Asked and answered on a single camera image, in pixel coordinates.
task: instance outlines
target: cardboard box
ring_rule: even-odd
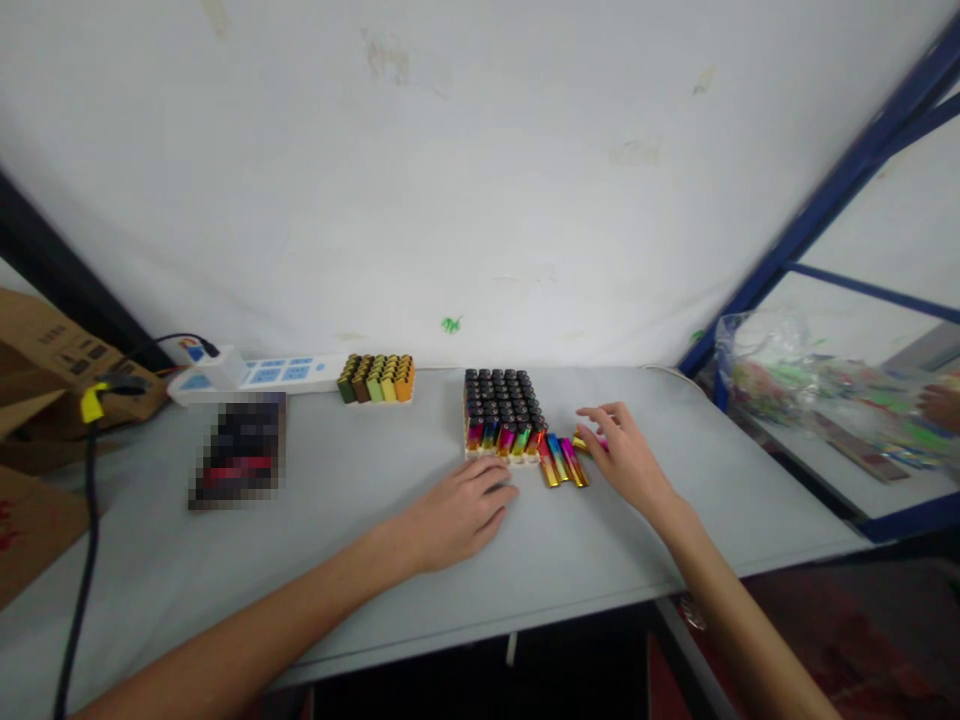
[[[64,389],[56,402],[35,414],[21,437],[37,440],[71,440],[86,435],[80,418],[80,397],[96,378],[123,355],[100,341],[43,300],[0,288],[0,406]],[[102,428],[140,422],[167,401],[163,381],[135,362],[118,368],[147,382],[147,393],[135,397],[106,395]]]
[[[0,288],[0,609],[87,529],[83,497],[32,476],[83,460],[80,398],[121,357],[42,300]],[[136,363],[120,370],[144,378],[147,394],[105,396],[104,428],[166,402],[155,375]],[[100,441],[97,452],[117,447]]]
[[[53,390],[0,407],[0,438],[69,393]],[[98,443],[98,454],[116,449]],[[0,610],[87,529],[86,501],[31,474],[82,460],[86,443],[0,441]]]
[[[0,467],[0,610],[88,525],[83,498]]]

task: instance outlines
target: white power strip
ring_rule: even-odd
[[[304,355],[292,358],[248,360],[247,376],[235,393],[284,392],[301,395],[311,392],[336,392],[337,378],[347,362],[346,354]],[[167,387],[167,394],[180,405],[217,402],[231,395],[211,385],[203,369],[192,367],[178,375]]]

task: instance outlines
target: power cord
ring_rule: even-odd
[[[80,631],[83,628],[83,616],[87,610],[87,599],[90,596],[90,586],[93,584],[93,569],[97,562],[97,548],[100,542],[100,512],[97,507],[97,434],[100,429],[100,418],[103,417],[103,407],[100,405],[100,395],[114,393],[117,395],[142,395],[146,392],[147,384],[143,378],[133,375],[118,374],[116,371],[124,363],[136,357],[159,342],[177,337],[192,337],[199,341],[203,350],[210,357],[217,357],[220,351],[209,340],[205,340],[195,333],[171,333],[154,338],[134,348],[113,364],[110,370],[97,378],[97,384],[89,388],[80,401],[83,421],[89,426],[87,432],[86,462],[84,473],[84,494],[87,499],[87,516],[90,530],[87,540],[87,557],[83,563],[83,576],[80,579],[80,590],[77,592],[77,602],[73,608],[73,622],[70,625],[70,635],[67,638],[67,647],[63,653],[63,664],[60,667],[60,680],[57,683],[57,696],[53,706],[55,720],[64,720],[67,716],[67,696],[70,692],[70,676],[73,672],[73,663],[77,655],[77,645],[80,643]]]
[[[217,355],[220,354],[220,351],[217,349],[216,345],[214,345],[209,340],[205,340],[204,338],[200,337],[196,333],[170,333],[169,335],[162,335],[158,338],[153,338],[152,340],[148,340],[147,342],[135,347],[133,350],[128,352],[122,358],[117,360],[110,367],[110,372],[116,372],[123,366],[125,362],[127,362],[128,360],[132,360],[137,355],[142,353],[144,350],[149,350],[154,345],[157,345],[158,343],[162,343],[164,340],[172,340],[173,338],[178,338],[178,337],[192,337],[194,340],[200,343],[200,346],[203,348],[203,351],[210,357],[217,357]]]
[[[89,539],[87,540],[87,559],[83,564],[83,577],[80,580],[80,591],[77,593],[77,604],[73,609],[73,623],[70,625],[67,649],[63,653],[63,665],[60,667],[60,681],[57,683],[57,700],[53,706],[53,717],[56,718],[56,720],[63,720],[63,718],[67,716],[67,692],[70,690],[70,674],[73,671],[73,660],[77,654],[77,643],[80,641],[83,615],[87,609],[87,597],[90,595],[90,585],[93,582],[93,568],[97,562],[97,547],[100,542],[100,513],[97,508],[97,486],[95,482],[97,430],[99,429],[99,425],[99,419],[92,421],[87,434],[84,494],[87,498],[87,515],[90,519],[90,532]]]

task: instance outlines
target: table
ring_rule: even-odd
[[[809,430],[776,425],[749,415],[744,417],[766,432],[859,517],[875,520],[960,490],[960,485],[946,472],[920,470],[896,460],[891,462],[910,477],[882,482]]]
[[[741,576],[870,544],[692,385],[636,369],[531,369],[551,430],[628,403],[677,489]],[[103,459],[111,489],[71,689],[79,707],[397,512],[462,462],[462,372],[418,373],[413,404],[290,401],[286,480],[269,499],[193,515],[188,478],[215,410],[171,407]],[[285,673],[304,682],[660,597],[683,587],[660,540],[603,481],[548,490],[537,467],[477,557],[376,598]],[[125,477],[125,484],[118,478]],[[0,614],[0,706],[47,717],[86,543]]]

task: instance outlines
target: hand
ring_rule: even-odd
[[[393,547],[408,553],[411,574],[434,572],[476,555],[500,529],[520,491],[497,457],[464,463],[403,513],[387,521]]]
[[[943,385],[927,385],[923,390],[917,405],[923,416],[944,430],[960,435],[960,393]]]
[[[605,450],[593,431],[577,425],[600,472],[659,532],[658,526],[685,503],[664,475],[627,406],[617,402],[581,408],[577,415],[593,420],[607,438]]]

